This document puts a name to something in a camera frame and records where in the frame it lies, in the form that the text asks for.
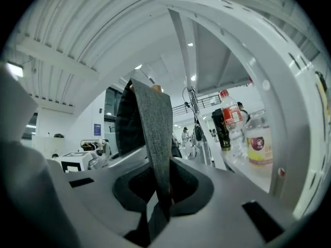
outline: red bottle cap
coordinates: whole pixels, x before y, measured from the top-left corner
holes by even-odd
[[[223,90],[219,94],[221,95],[221,97],[226,97],[229,95],[229,92],[227,90]]]

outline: black tumbler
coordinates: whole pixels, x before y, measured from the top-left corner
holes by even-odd
[[[214,121],[216,132],[218,135],[219,143],[223,151],[231,150],[229,131],[225,125],[222,109],[217,109],[212,113],[212,119]]]

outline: white countertop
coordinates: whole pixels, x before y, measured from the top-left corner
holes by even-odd
[[[272,164],[263,167],[254,166],[249,163],[247,158],[233,157],[231,151],[221,151],[221,154],[226,160],[228,166],[235,173],[247,177],[262,190],[269,193],[273,168]]]

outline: bottle label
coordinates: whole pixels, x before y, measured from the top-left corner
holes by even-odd
[[[242,115],[237,105],[224,108],[222,112],[226,125],[231,125],[239,121],[243,121]]]
[[[247,138],[247,154],[249,162],[253,165],[263,166],[273,162],[269,128],[265,129],[263,137]]]

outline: blue poster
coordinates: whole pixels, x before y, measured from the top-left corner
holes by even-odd
[[[94,136],[101,136],[101,124],[94,124]]]

